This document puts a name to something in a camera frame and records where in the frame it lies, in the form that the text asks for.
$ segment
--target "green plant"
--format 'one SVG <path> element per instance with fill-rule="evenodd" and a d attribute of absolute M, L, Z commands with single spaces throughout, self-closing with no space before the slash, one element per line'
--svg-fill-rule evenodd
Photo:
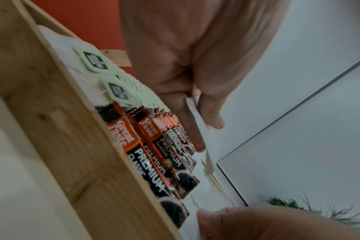
<path fill-rule="evenodd" d="M 304 191 L 303 191 L 303 194 L 304 194 L 305 198 L 302 196 L 297 196 L 297 197 L 300 198 L 307 205 L 307 207 L 308 207 L 307 210 L 300 207 L 298 205 L 298 203 L 296 202 L 296 200 L 294 200 L 292 198 L 287 199 L 287 201 L 285 201 L 285 200 L 282 200 L 277 197 L 270 197 L 269 200 L 267 200 L 267 202 L 274 206 L 284 206 L 284 207 L 288 207 L 288 208 L 296 208 L 299 210 L 310 211 L 310 212 L 313 212 L 313 213 L 316 213 L 319 215 L 323 215 L 324 211 L 322 211 L 321 208 L 320 208 L 320 210 L 313 209 L 311 204 L 309 203 L 309 200 Z M 360 212 L 349 215 L 349 213 L 354 211 L 354 205 L 349 208 L 344 208 L 340 211 L 337 211 L 335 209 L 334 203 L 332 203 L 332 205 L 328 204 L 328 206 L 329 206 L 329 209 L 326 211 L 324 217 L 338 221 L 342 224 L 345 224 L 353 229 L 360 231 L 360 220 L 357 219 L 357 217 L 360 215 Z"/>

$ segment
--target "wood grain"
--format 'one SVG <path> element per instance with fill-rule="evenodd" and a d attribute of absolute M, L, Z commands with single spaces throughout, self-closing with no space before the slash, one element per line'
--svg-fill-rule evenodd
<path fill-rule="evenodd" d="M 180 239 L 20 0 L 0 0 L 0 96 L 93 239 Z"/>
<path fill-rule="evenodd" d="M 43 25 L 53 30 L 54 32 L 73 38 L 78 38 L 73 32 L 67 29 L 64 25 L 59 23 L 56 19 L 51 17 L 48 13 L 39 8 L 30 0 L 22 0 L 24 7 L 27 9 L 33 20 L 38 25 Z"/>
<path fill-rule="evenodd" d="M 131 67 L 131 62 L 126 51 L 115 49 L 104 49 L 100 51 L 118 67 Z"/>

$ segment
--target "hand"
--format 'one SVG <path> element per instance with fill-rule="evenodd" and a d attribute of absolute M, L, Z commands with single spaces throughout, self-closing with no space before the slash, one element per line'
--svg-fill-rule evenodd
<path fill-rule="evenodd" d="M 290 0 L 119 0 L 123 38 L 138 79 L 174 112 L 197 151 L 204 142 L 185 99 L 194 85 L 205 123 L 273 39 Z"/>
<path fill-rule="evenodd" d="M 360 240 L 360 232 L 286 207 L 225 208 L 197 213 L 202 240 Z"/>

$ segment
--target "white napkin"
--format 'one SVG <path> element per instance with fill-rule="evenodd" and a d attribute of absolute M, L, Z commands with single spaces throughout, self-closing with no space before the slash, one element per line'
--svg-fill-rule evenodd
<path fill-rule="evenodd" d="M 212 132 L 212 129 L 208 127 L 203 118 L 201 117 L 199 111 L 197 110 L 197 103 L 198 103 L 199 97 L 194 98 L 187 98 L 187 104 L 189 107 L 189 110 L 191 110 L 191 113 L 193 114 L 197 127 L 200 130 L 201 136 L 204 140 L 205 146 L 206 146 L 206 167 L 205 167 L 205 175 L 211 175 L 214 172 L 214 167 L 217 165 L 217 153 L 218 153 L 218 147 L 216 144 L 216 138 L 214 137 L 214 134 Z"/>

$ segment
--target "orange wall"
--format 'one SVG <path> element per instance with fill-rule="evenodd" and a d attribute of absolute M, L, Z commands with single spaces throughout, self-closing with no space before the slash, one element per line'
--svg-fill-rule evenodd
<path fill-rule="evenodd" d="M 98 49 L 125 50 L 118 0 L 32 0 L 61 24 Z M 123 68 L 133 75 L 132 68 Z"/>

